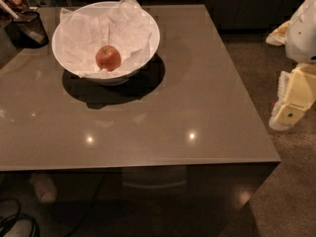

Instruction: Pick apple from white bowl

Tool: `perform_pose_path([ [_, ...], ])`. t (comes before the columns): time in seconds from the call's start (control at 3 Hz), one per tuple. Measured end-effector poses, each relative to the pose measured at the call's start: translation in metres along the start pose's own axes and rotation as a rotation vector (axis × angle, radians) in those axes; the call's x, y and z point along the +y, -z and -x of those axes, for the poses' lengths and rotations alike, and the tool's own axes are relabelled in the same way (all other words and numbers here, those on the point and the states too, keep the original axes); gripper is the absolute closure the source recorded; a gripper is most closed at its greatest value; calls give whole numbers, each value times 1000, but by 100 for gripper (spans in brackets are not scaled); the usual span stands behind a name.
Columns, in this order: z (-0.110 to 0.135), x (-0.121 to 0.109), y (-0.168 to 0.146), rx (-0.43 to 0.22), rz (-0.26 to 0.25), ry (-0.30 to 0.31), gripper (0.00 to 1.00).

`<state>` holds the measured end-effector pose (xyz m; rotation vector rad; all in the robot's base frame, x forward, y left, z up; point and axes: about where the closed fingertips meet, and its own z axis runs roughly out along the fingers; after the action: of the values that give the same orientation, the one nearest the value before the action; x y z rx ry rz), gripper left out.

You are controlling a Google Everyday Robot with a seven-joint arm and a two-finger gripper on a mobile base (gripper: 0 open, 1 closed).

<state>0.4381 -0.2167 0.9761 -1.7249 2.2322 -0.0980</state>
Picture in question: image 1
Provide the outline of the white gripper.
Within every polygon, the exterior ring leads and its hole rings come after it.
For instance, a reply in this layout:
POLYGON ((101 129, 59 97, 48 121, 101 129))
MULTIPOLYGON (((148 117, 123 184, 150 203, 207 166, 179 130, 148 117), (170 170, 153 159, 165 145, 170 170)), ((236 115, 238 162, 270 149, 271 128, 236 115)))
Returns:
POLYGON ((269 126, 284 131, 294 127, 316 102, 316 0, 304 0, 290 21, 267 36, 266 43, 285 45, 286 56, 299 63, 278 78, 278 100, 269 126))

